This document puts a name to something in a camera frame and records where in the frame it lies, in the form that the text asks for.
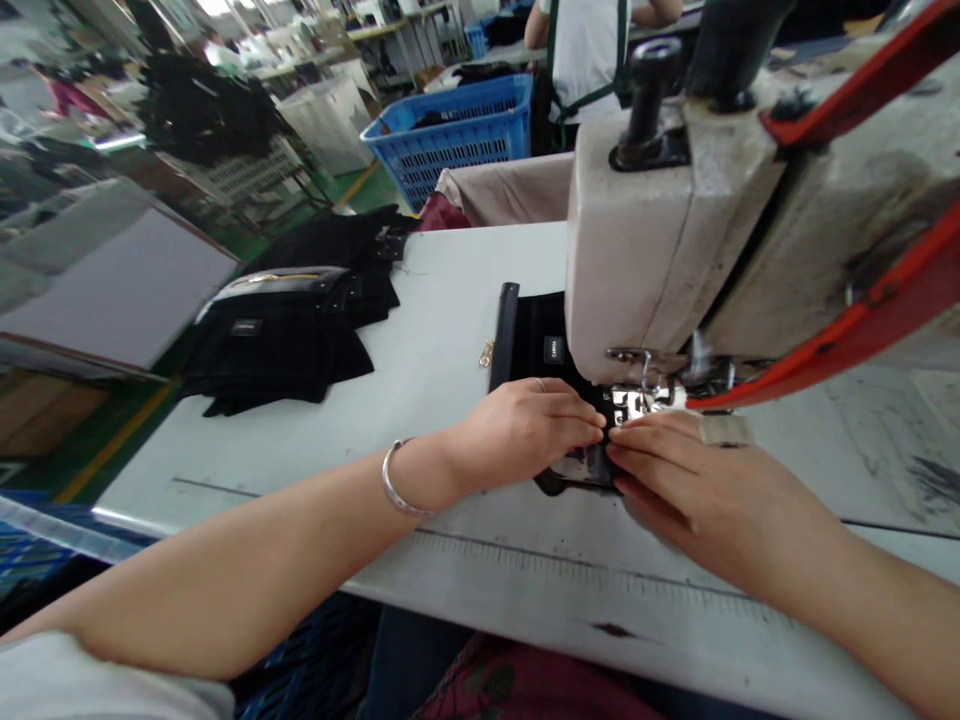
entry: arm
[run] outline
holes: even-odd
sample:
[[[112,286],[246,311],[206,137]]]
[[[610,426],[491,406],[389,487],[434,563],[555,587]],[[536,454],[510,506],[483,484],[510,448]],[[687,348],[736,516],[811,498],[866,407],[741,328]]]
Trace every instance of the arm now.
[[[633,8],[630,19],[634,25],[662,28],[673,25],[683,15],[683,0],[647,0],[648,5]]]
[[[549,5],[547,6],[547,12],[544,12],[540,7],[540,2],[541,0],[537,0],[530,8],[527,26],[523,30],[523,44],[527,50],[546,47],[550,39]]]
[[[450,430],[390,461],[411,505],[442,510],[519,482],[595,443],[603,416],[563,381],[509,383]],[[384,453],[254,500],[164,540],[64,596],[0,642],[62,630],[92,655],[223,680],[283,640],[324,598],[418,524],[381,484]]]
[[[820,631],[928,718],[956,717],[960,588],[851,533],[757,447],[663,413],[610,431],[635,517],[707,570]]]

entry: silver bracelet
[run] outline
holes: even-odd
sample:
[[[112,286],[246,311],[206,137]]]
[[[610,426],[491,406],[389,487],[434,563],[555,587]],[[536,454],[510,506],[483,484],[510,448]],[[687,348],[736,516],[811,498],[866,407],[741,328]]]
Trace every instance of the silver bracelet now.
[[[390,502],[392,502],[397,510],[400,510],[402,513],[411,515],[413,517],[430,517],[433,515],[432,512],[429,510],[415,508],[413,505],[400,497],[400,495],[394,489],[393,483],[390,482],[390,456],[411,440],[413,440],[413,438],[407,438],[406,440],[394,440],[393,445],[391,445],[390,449],[387,450],[387,456],[383,459],[383,471],[381,472],[381,477],[383,478],[383,489],[387,491],[387,497],[390,498]]]

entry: apron strap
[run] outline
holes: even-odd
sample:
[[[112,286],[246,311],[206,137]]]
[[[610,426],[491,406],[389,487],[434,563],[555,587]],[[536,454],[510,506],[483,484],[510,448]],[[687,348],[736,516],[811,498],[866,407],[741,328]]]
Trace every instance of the apron strap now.
[[[580,108],[586,107],[590,103],[594,103],[601,98],[605,98],[607,95],[617,92],[625,84],[626,77],[623,72],[623,68],[627,51],[627,26],[629,24],[627,8],[629,7],[629,2],[630,0],[617,0],[618,52],[617,69],[613,76],[613,82],[604,85],[603,87],[598,88],[591,93],[587,93],[582,98],[576,100],[570,105],[564,105],[562,102],[560,102],[560,96],[557,94],[557,89],[553,84],[553,62],[556,56],[557,45],[557,21],[560,16],[560,0],[553,0],[553,4],[550,8],[550,31],[547,39],[547,72],[549,73],[550,77],[550,99],[560,111],[557,121],[560,125],[561,147],[559,149],[561,150],[567,149],[567,119],[576,117],[577,113],[580,111]]]

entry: white sewing machine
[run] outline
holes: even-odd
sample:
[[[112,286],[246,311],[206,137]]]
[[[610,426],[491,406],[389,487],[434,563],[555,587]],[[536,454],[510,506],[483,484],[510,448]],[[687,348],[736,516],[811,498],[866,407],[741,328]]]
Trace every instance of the white sewing machine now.
[[[956,265],[925,275],[942,288],[914,302],[894,270],[921,241],[953,248],[941,269],[958,257],[960,63],[940,66],[960,49],[945,37],[957,4],[933,3],[845,82],[802,91],[758,72],[791,4],[754,5],[750,17],[707,4],[683,100],[661,107],[680,44],[655,40],[630,61],[632,110],[580,131],[566,318],[577,368],[596,384],[675,379],[694,407],[754,404],[960,302]],[[957,328],[928,335],[914,360],[960,368]]]

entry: red fabric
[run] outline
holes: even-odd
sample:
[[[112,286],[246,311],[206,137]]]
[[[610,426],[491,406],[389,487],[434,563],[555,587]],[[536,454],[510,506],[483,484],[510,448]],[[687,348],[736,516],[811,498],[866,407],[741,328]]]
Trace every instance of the red fabric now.
[[[70,107],[73,106],[87,115],[93,115],[106,120],[110,119],[107,111],[87,97],[79,88],[57,82],[56,80],[49,82],[48,85],[50,86],[50,92],[53,93],[53,100],[57,104],[55,110],[58,115],[69,117]]]
[[[663,720],[616,678],[588,663],[479,634],[415,720]]]
[[[468,227],[473,226],[463,211],[447,200],[442,193],[435,192],[427,198],[426,205],[420,211],[420,224],[416,232],[459,230]]]

